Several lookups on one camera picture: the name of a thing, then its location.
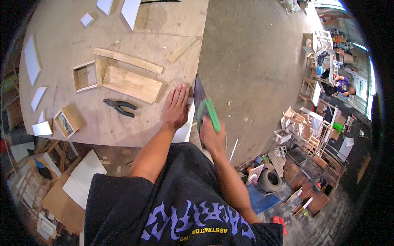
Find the wooden box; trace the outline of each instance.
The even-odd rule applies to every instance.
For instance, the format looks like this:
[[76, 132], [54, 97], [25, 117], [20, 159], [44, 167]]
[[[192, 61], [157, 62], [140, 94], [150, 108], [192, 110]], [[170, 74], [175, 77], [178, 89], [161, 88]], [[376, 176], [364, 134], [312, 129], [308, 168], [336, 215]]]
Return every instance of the wooden box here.
[[54, 121], [66, 139], [71, 137], [79, 129], [77, 123], [71, 116], [70, 112], [67, 110], [67, 107], [63, 107], [55, 115]]
[[75, 92], [102, 85], [101, 60], [93, 60], [72, 68]]

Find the person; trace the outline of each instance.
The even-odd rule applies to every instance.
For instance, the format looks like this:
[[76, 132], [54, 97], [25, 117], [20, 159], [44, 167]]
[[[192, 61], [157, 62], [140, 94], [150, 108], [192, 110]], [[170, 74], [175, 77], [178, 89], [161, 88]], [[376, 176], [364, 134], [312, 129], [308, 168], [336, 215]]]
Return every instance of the person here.
[[189, 89], [172, 90], [156, 135], [129, 177], [94, 175], [86, 205], [87, 245], [281, 245], [283, 226], [261, 223], [224, 151], [225, 126], [203, 118], [200, 138], [213, 163], [191, 143], [171, 143], [187, 119]]
[[[322, 79], [327, 79], [330, 75], [330, 69], [324, 71], [324, 73], [320, 76]], [[322, 83], [324, 91], [327, 96], [331, 96], [336, 92], [342, 93], [343, 97], [348, 97], [349, 95], [356, 95], [356, 87], [352, 82], [349, 82], [349, 79], [344, 76], [339, 76], [334, 74], [335, 77], [335, 86], [332, 87], [327, 83]]]

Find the wooden table top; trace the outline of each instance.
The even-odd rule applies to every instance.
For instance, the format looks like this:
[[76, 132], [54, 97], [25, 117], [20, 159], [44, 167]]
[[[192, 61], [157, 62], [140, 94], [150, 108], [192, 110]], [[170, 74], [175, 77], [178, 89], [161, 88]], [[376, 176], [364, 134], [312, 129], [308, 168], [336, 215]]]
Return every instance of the wooden table top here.
[[[34, 135], [32, 125], [37, 124], [42, 110], [51, 123], [55, 87], [58, 85], [56, 114], [67, 106], [79, 125], [79, 130], [68, 141], [111, 146], [143, 147], [158, 131], [163, 104], [169, 91], [176, 85], [192, 85], [199, 62], [205, 27], [208, 0], [182, 0], [182, 2], [142, 4], [134, 31], [129, 33], [119, 13], [123, 1], [114, 1], [111, 13], [105, 17], [96, 9], [97, 0], [42, 1], [29, 23], [24, 46], [34, 35], [41, 73], [31, 86], [26, 70], [24, 52], [19, 69], [20, 105], [28, 134]], [[80, 19], [89, 13], [95, 20], [84, 28]], [[167, 58], [189, 36], [197, 41], [176, 62]], [[155, 74], [133, 65], [93, 55], [94, 48], [130, 55], [164, 68]], [[111, 65], [160, 81], [162, 87], [155, 104], [150, 105], [119, 92], [96, 87], [75, 93], [72, 68], [94, 59], [103, 66]], [[39, 87], [48, 87], [35, 112], [31, 101]], [[138, 106], [135, 118], [118, 113], [103, 99], [123, 100]], [[65, 140], [54, 126], [48, 138]]]

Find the black pliers handle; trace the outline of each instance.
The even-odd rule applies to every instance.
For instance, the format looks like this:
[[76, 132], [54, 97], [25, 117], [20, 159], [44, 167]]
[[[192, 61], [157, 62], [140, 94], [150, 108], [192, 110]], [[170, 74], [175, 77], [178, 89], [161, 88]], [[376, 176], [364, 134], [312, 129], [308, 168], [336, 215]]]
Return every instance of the black pliers handle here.
[[124, 110], [123, 110], [122, 108], [120, 108], [120, 107], [128, 107], [128, 108], [131, 108], [131, 109], [133, 109], [133, 110], [137, 110], [137, 109], [138, 109], [137, 106], [134, 106], [134, 105], [132, 105], [132, 104], [130, 104], [130, 103], [128, 103], [128, 102], [113, 101], [113, 100], [111, 100], [111, 99], [104, 99], [103, 102], [104, 102], [105, 104], [107, 104], [108, 106], [111, 106], [111, 107], [113, 107], [114, 109], [116, 109], [116, 110], [117, 110], [119, 113], [121, 113], [122, 115], [130, 116], [130, 117], [132, 117], [132, 118], [134, 118], [134, 114], [133, 114], [133, 113], [126, 112], [126, 111], [124, 111]]

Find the person's arm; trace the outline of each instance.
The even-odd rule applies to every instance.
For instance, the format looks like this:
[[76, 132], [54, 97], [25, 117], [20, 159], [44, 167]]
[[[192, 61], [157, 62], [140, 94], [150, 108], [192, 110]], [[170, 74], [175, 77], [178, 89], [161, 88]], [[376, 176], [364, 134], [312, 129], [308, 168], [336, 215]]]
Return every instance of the person's arm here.
[[252, 209], [245, 184], [227, 160], [223, 147], [225, 126], [223, 123], [220, 125], [221, 131], [215, 133], [211, 120], [204, 116], [203, 124], [200, 127], [200, 138], [214, 161], [221, 194], [224, 200], [240, 213], [246, 222], [260, 223], [261, 220]]
[[156, 182], [167, 159], [171, 141], [177, 129], [188, 120], [187, 106], [189, 88], [178, 85], [167, 97], [163, 109], [162, 126], [156, 135], [143, 147], [134, 160], [129, 177], [142, 177]]

